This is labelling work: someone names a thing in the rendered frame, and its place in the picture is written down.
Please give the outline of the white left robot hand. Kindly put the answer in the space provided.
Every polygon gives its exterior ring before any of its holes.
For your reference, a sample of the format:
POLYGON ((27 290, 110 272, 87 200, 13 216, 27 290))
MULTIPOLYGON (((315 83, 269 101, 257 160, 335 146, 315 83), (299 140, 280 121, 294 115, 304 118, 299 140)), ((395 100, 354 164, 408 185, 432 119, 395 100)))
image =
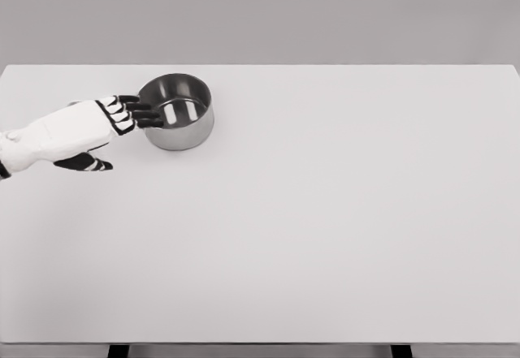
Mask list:
POLYGON ((112 170, 113 165, 93 155, 138 128, 160 128, 161 115, 138 96, 113 95, 75 102, 30 123, 20 137, 35 161, 75 171, 112 170))

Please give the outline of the steel pot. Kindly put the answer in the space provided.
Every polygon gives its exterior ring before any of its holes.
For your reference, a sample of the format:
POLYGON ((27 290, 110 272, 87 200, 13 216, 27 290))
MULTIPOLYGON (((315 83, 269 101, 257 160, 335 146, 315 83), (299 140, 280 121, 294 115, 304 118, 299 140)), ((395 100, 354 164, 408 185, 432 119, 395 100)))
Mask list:
POLYGON ((147 139, 156 147, 169 151, 192 149, 211 134, 215 124, 212 94, 196 76, 161 75, 141 87, 138 95, 164 122, 160 128, 145 130, 147 139))

